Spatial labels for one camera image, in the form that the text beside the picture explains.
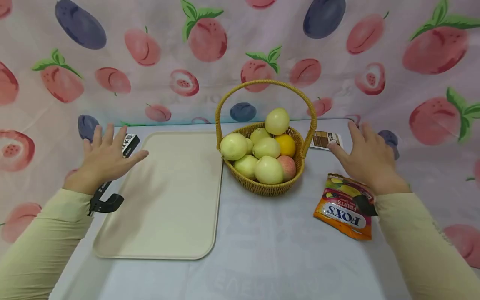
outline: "snack bag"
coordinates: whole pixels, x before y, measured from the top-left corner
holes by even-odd
[[[347,177],[328,174],[325,190],[313,216],[357,240],[372,239],[372,217],[360,212],[353,197],[363,194],[373,204],[368,188]]]

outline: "hand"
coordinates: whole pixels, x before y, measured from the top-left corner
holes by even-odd
[[[372,188],[377,196],[411,192],[407,182],[395,171],[393,149],[368,123],[363,123],[361,127],[363,135],[352,121],[348,123],[353,141],[350,155],[335,143],[330,143],[328,149],[349,176]]]
[[[148,156],[148,151],[140,150],[131,157],[124,158],[122,144],[127,126],[120,129],[115,139],[113,131],[113,124],[109,124],[102,138],[102,126],[97,125],[92,144],[84,139],[84,161],[78,171],[66,179],[64,189],[93,195],[100,185],[122,177]]]

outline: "wrist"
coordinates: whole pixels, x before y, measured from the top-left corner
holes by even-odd
[[[371,188],[376,196],[412,192],[408,183],[398,174],[377,178]]]
[[[62,188],[93,196],[102,183],[103,181],[97,176],[79,169],[66,179]]]

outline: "basket handle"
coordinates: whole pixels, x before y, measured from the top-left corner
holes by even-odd
[[[247,81],[245,83],[239,84],[233,89],[231,89],[228,93],[223,96],[222,100],[220,103],[218,103],[218,106],[215,111],[215,127],[216,127],[216,148],[220,150],[220,143],[222,142],[223,135],[222,135],[222,127],[220,126],[220,112],[222,110],[222,106],[225,103],[225,101],[230,97],[233,93],[236,91],[243,89],[246,86],[249,85],[254,85],[254,84],[275,84],[279,85],[282,87],[286,87],[290,91],[293,91],[295,94],[299,95],[300,98],[305,101],[305,103],[308,106],[308,109],[310,110],[310,114],[312,116],[312,121],[310,122],[310,129],[308,130],[307,137],[305,138],[305,141],[303,142],[302,146],[302,153],[301,157],[305,159],[307,155],[308,148],[310,146],[310,142],[312,141],[313,134],[315,133],[315,130],[317,129],[317,115],[315,113],[315,109],[313,108],[313,104],[311,103],[310,99],[299,89],[296,87],[293,87],[289,84],[286,84],[284,82],[278,81],[278,80],[271,80],[271,79],[261,79],[261,80],[253,80],[253,81]]]

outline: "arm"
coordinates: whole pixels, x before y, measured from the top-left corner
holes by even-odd
[[[92,144],[84,140],[84,161],[63,189],[9,248],[0,262],[0,300],[46,300],[57,283],[92,218],[90,198],[103,183],[127,173],[148,155],[141,150],[124,158],[122,143],[127,127],[113,139],[113,124],[102,138],[97,126]]]
[[[480,280],[437,227],[420,199],[396,173],[392,148],[369,124],[348,124],[351,154],[330,151],[345,171],[375,193],[380,227],[414,300],[480,299]]]

